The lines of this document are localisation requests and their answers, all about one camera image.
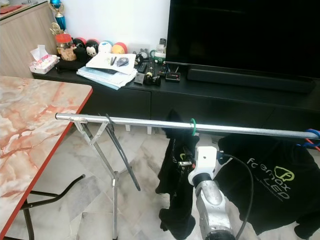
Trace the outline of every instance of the remote control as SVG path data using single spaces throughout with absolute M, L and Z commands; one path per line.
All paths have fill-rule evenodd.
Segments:
M 141 63 L 141 65 L 138 68 L 138 73 L 144 74 L 146 71 L 147 65 L 148 64 L 146 62 Z
M 167 44 L 167 39 L 165 39 L 164 37 L 163 37 L 163 38 L 160 38 L 159 44 L 166 46 L 166 44 Z

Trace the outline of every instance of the tissue box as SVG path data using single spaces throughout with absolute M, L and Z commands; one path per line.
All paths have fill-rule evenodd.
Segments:
M 32 73 L 35 74 L 46 74 L 49 72 L 57 63 L 59 58 L 56 55 L 47 54 L 40 58 L 38 61 L 30 63 L 29 68 Z

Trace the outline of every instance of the black remote control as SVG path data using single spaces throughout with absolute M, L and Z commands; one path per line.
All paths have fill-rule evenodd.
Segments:
M 146 62 L 141 63 L 141 65 L 138 68 L 138 73 L 144 74 L 146 71 L 147 65 L 148 64 Z

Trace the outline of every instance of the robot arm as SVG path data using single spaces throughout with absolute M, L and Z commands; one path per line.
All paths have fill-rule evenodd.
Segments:
M 235 240 L 226 213 L 226 198 L 213 181 L 217 174 L 217 149 L 200 146 L 196 149 L 195 160 L 195 169 L 188 175 L 188 181 L 195 187 L 202 239 Z

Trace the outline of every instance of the marble floor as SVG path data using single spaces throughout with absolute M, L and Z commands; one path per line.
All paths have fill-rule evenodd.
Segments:
M 99 126 L 90 124 L 95 133 Z M 114 170 L 120 172 L 118 191 L 118 239 L 119 240 L 173 240 L 170 232 L 160 229 L 158 217 L 161 208 L 169 207 L 168 194 L 156 194 L 159 180 L 157 174 L 164 159 L 169 140 L 159 129 L 147 135 L 146 127 L 115 126 L 115 134 L 121 143 L 140 184 L 137 191 L 125 171 L 115 146 L 107 134 L 98 143 Z M 216 146 L 220 137 L 200 134 L 198 146 Z M 319 152 L 311 154 L 320 164 Z M 112 188 L 111 180 L 96 153 L 88 146 L 78 131 L 70 131 L 50 160 L 33 190 L 60 193 L 80 175 L 86 177 L 78 182 L 61 200 L 30 209 L 36 240 L 110 240 L 112 239 Z M 30 195 L 28 202 L 46 199 L 45 196 Z M 231 203 L 227 211 L 235 233 L 241 222 L 239 212 Z M 187 238 L 201 240 L 199 214 L 194 202 L 192 215 L 196 226 Z M 256 236 L 247 224 L 240 240 L 298 240 L 293 228 L 295 224 L 270 230 Z M 23 212 L 19 212 L 11 225 L 8 237 L 28 239 Z M 311 238 L 320 240 L 320 231 Z

